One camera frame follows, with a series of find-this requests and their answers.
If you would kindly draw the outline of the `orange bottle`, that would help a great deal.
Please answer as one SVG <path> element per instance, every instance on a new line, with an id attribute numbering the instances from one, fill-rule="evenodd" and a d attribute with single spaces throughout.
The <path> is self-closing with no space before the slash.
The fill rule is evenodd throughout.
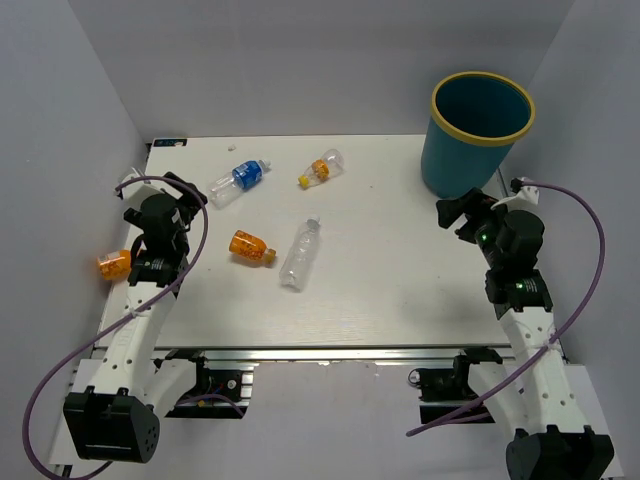
<path id="1" fill-rule="evenodd" d="M 104 280 L 119 280 L 126 277 L 131 271 L 131 252 L 126 249 L 111 252 L 99 256 L 96 263 Z"/>
<path id="2" fill-rule="evenodd" d="M 277 257 L 274 249 L 257 236 L 237 230 L 228 247 L 231 260 L 248 267 L 271 268 Z"/>

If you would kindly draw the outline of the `blue label clear bottle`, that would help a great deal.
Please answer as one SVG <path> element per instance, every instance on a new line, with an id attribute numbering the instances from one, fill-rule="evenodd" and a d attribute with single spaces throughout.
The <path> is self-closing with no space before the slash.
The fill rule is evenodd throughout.
<path id="1" fill-rule="evenodd" d="M 209 186 L 208 197 L 216 209 L 223 209 L 259 184 L 270 170 L 269 160 L 241 163 Z"/>

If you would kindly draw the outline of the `yellow cap clear bottle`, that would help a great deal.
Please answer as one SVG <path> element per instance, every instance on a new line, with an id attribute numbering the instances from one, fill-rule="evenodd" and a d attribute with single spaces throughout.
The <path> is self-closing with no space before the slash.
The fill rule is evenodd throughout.
<path id="1" fill-rule="evenodd" d="M 298 177 L 298 184 L 303 190 L 306 190 L 323 184 L 343 172 L 344 158 L 342 154 L 336 149 L 330 149 L 314 160 L 304 173 Z"/>

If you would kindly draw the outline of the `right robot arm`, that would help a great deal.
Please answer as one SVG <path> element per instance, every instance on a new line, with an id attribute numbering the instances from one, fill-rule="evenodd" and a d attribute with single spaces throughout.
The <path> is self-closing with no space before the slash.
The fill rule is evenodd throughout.
<path id="1" fill-rule="evenodd" d="M 579 407 L 554 338 L 551 295 L 536 267 L 545 226 L 513 206 L 537 197 L 533 187 L 503 200 L 474 188 L 436 204 L 439 226 L 463 218 L 458 238 L 485 257 L 485 291 L 517 362 L 508 373 L 498 360 L 472 361 L 453 371 L 451 384 L 463 398 L 478 397 L 504 432 L 510 478 L 600 479 L 614 447 Z"/>

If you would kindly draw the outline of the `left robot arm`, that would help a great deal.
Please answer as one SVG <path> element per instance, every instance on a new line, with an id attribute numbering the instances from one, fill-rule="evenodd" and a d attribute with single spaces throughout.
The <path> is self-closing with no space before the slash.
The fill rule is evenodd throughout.
<path id="1" fill-rule="evenodd" d="M 211 374 L 189 360 L 152 362 L 162 326 L 200 255 L 190 249 L 187 234 L 207 203 L 194 184 L 174 173 L 159 179 L 179 194 L 155 188 L 155 177 L 139 178 L 147 191 L 124 213 L 141 231 L 133 244 L 124 320 L 109 327 L 111 342 L 85 390 L 64 401 L 63 415 L 83 460 L 148 462 L 161 420 L 183 394 L 199 399 L 211 387 Z"/>

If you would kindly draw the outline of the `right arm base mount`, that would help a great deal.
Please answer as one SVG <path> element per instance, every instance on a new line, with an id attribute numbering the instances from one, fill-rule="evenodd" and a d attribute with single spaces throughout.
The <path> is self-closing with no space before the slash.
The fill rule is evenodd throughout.
<path id="1" fill-rule="evenodd" d="M 423 425 L 448 414 L 477 395 L 469 387 L 471 365 L 503 364 L 502 357 L 488 347 L 463 349 L 447 368 L 416 368 L 407 376 L 408 383 L 420 391 L 420 420 Z"/>

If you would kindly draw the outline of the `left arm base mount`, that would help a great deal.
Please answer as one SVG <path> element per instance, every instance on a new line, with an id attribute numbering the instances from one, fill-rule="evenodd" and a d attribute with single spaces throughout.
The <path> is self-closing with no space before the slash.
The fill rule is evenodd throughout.
<path id="1" fill-rule="evenodd" d="M 225 362 L 209 359 L 204 350 L 173 349 L 163 357 L 153 360 L 155 372 L 158 373 L 164 363 L 170 360 L 187 360 L 195 365 L 195 385 L 180 397 L 180 404 L 170 410 L 168 418 L 176 419 L 240 419 L 236 409 L 228 402 L 218 398 L 206 398 L 188 401 L 203 395 L 224 396 L 245 413 L 248 408 L 250 387 L 248 370 L 232 366 Z"/>

